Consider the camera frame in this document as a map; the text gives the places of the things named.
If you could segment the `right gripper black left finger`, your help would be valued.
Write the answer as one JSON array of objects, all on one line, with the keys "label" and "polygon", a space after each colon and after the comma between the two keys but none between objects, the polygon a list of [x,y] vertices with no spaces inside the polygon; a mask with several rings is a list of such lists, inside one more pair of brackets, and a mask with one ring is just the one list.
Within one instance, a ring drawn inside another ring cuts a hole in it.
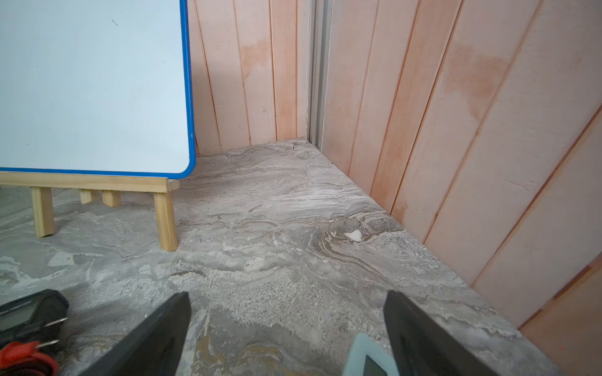
[{"label": "right gripper black left finger", "polygon": [[176,293],[83,374],[174,375],[190,321],[189,294]]}]

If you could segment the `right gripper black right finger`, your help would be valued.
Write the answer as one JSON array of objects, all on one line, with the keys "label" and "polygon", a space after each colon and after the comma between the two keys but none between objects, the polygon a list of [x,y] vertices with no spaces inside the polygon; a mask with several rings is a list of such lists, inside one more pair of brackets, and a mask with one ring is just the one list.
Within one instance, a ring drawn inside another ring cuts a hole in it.
[{"label": "right gripper black right finger", "polygon": [[412,300],[390,290],[383,308],[400,375],[495,375]]}]

